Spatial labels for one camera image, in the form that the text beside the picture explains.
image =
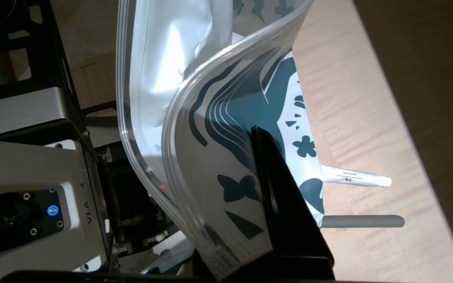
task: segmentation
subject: white tube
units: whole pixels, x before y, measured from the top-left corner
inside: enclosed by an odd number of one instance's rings
[[[389,177],[374,173],[353,171],[321,164],[322,181],[328,183],[351,184],[365,187],[389,187],[392,180]]]

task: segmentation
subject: wooden table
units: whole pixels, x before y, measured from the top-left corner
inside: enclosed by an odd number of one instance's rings
[[[320,162],[392,178],[390,188],[326,183],[326,214],[406,220],[322,229],[336,278],[453,282],[453,235],[354,3],[316,0],[293,50]]]

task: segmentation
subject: gray rod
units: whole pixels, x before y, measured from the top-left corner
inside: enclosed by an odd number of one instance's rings
[[[403,227],[405,220],[399,215],[326,215],[322,228],[379,228]]]

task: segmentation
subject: table surface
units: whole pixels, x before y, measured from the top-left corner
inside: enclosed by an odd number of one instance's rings
[[[325,183],[326,214],[406,220],[322,229],[336,278],[453,282],[453,235],[352,0],[316,0],[293,53],[320,162],[392,178],[389,188]]]

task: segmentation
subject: white cap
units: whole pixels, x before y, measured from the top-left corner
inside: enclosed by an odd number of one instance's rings
[[[379,187],[390,187],[392,180],[389,177],[379,176]]]

